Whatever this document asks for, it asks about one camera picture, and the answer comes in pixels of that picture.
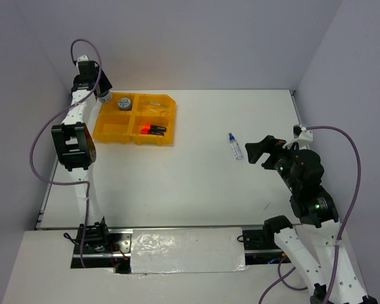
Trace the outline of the black orange-tip highlighter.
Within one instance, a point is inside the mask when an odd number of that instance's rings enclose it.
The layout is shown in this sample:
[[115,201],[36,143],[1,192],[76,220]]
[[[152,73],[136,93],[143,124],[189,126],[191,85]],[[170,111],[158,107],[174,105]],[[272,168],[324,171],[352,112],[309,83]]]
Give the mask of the black orange-tip highlighter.
[[150,124],[144,125],[142,129],[143,130],[159,131],[159,132],[166,132],[167,131],[166,127],[159,126],[159,125],[150,125]]

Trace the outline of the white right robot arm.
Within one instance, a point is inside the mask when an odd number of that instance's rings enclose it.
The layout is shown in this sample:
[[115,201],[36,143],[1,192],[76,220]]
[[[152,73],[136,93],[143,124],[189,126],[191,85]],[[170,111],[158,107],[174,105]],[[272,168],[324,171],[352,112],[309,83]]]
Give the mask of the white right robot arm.
[[264,223],[263,242],[279,247],[294,265],[310,293],[311,303],[376,303],[360,283],[339,230],[338,211],[321,184],[324,167],[320,156],[296,142],[274,136],[245,145],[250,164],[267,153],[265,170],[275,170],[291,197],[291,209],[309,235],[315,253],[300,241],[296,229],[281,215]]

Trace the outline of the blue white tape roll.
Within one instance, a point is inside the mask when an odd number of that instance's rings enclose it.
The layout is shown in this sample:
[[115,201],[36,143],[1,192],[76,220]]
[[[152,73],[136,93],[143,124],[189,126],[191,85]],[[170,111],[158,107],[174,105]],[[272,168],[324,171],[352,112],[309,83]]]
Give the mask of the blue white tape roll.
[[133,102],[130,98],[123,97],[117,101],[117,106],[120,111],[130,111],[132,109]]
[[108,103],[112,99],[112,92],[106,91],[98,95],[98,101],[100,103]]

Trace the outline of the black pink-tip highlighter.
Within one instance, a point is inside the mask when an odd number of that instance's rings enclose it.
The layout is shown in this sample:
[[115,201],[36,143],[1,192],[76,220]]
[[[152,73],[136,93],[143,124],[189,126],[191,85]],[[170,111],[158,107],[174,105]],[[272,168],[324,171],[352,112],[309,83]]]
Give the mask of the black pink-tip highlighter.
[[140,134],[143,134],[143,135],[153,135],[153,136],[164,136],[165,133],[164,132],[161,132],[161,131],[158,131],[158,130],[146,130],[146,129],[143,129],[141,130]]

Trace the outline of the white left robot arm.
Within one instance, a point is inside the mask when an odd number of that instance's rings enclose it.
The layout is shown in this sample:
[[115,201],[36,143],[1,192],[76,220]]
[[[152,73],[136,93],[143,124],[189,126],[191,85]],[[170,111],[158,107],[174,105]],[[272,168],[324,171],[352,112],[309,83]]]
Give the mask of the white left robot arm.
[[87,122],[96,104],[111,101],[112,85],[97,61],[83,55],[74,63],[78,74],[72,86],[73,107],[60,124],[51,127],[51,135],[58,161],[72,179],[82,216],[75,242],[83,241],[83,254],[103,253],[110,248],[111,236],[94,187],[97,154]]

